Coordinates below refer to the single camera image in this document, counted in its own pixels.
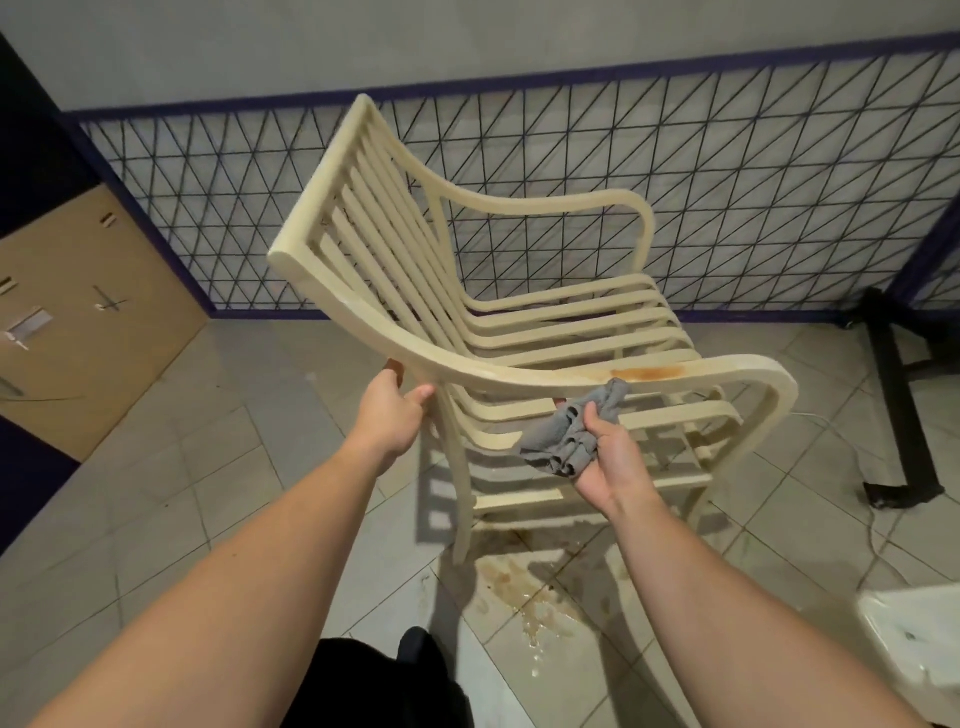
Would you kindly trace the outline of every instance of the person's left hand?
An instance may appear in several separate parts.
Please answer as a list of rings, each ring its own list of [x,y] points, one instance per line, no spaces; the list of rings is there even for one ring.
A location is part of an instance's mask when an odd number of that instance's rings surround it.
[[[388,359],[383,371],[367,385],[348,436],[349,441],[381,459],[379,474],[388,471],[414,444],[423,421],[423,406],[436,390],[433,384],[421,384],[404,397],[400,394],[402,383],[403,365]]]

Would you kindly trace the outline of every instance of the black metal stand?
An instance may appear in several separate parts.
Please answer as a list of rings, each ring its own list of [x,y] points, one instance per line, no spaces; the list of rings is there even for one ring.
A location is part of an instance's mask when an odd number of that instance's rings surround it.
[[[916,311],[876,288],[867,290],[843,326],[848,328],[859,322],[866,325],[870,334],[883,398],[906,477],[906,485],[900,487],[865,482],[867,499],[874,508],[912,508],[930,502],[944,492],[944,487],[933,465],[910,382],[960,374],[960,341],[951,337],[947,324],[921,318]],[[892,326],[922,336],[930,347],[930,358],[904,366]]]

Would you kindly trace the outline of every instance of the cleaning rag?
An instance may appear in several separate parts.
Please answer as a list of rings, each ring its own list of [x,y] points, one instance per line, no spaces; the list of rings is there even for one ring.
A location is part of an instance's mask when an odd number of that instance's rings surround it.
[[[544,473],[576,477],[597,456],[597,439],[584,424],[587,403],[597,405],[601,420],[616,423],[626,396],[627,382],[615,378],[584,397],[567,400],[549,420],[523,433],[517,443],[518,454]]]

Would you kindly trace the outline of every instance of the gray wall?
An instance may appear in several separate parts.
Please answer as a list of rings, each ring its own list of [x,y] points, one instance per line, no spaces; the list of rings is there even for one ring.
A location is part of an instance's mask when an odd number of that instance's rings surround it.
[[[960,29],[957,0],[6,0],[63,109],[682,59]]]

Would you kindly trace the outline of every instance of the orange stain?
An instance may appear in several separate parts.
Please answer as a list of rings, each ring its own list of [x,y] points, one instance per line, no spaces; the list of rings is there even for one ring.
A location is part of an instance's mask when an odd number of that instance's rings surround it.
[[[672,367],[639,367],[637,369],[614,369],[611,376],[617,376],[624,381],[660,381],[673,379],[684,374],[684,365],[675,364]]]

